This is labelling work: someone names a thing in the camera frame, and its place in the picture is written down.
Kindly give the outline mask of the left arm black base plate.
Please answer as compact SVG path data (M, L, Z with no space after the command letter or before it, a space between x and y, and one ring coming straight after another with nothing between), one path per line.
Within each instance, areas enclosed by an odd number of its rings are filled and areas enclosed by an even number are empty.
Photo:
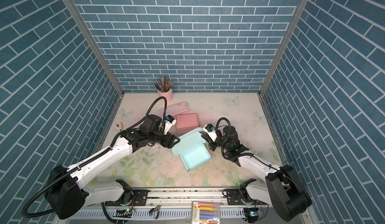
M130 193L126 192L117 201L105 202L107 207L128 207L128 206L145 206L148 197L148 190L146 189L134 189Z

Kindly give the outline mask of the pink paper box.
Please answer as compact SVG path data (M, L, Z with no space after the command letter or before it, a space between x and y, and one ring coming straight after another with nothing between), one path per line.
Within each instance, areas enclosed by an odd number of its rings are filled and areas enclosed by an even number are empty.
M196 113L176 115L176 130L189 131L199 127L199 118Z

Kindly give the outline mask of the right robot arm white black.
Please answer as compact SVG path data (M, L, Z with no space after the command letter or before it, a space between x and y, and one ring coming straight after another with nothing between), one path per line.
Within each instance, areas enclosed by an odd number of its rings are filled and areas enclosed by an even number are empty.
M253 154L249 148L240 143L233 126L225 126L221 132L212 124L206 124L200 133L211 151L220 148L226 160L265 180L266 194L254 179L240 185L240 194L244 202L257 200L272 205L276 213L286 222L305 212L312 205L312 200L296 170L289 165L274 165Z

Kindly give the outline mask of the light blue paper box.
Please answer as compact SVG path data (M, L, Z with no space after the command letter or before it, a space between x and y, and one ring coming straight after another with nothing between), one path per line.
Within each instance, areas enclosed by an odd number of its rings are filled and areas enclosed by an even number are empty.
M179 137L180 142L172 148L174 156L180 156L182 162L188 172L193 171L199 166L211 160L202 137L203 128L195 128Z

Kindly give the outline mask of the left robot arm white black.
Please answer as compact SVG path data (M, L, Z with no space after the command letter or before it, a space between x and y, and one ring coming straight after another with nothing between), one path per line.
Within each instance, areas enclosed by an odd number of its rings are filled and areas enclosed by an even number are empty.
M162 119L148 115L139 128L125 129L118 133L112 144L69 167L59 165L49 176L53 186L44 193L44 198L60 219L67 219L83 207L104 202L117 202L130 205L133 192L129 184L117 179L110 184L91 187L91 180L118 160L150 144L160 144L171 149L179 138L169 132L176 124L171 115Z

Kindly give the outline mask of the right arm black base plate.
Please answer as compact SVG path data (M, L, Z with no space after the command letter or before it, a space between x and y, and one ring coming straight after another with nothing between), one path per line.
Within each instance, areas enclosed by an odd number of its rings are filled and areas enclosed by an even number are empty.
M255 200L251 199L245 190L240 188L227 188L222 191L223 196L230 206L254 205Z

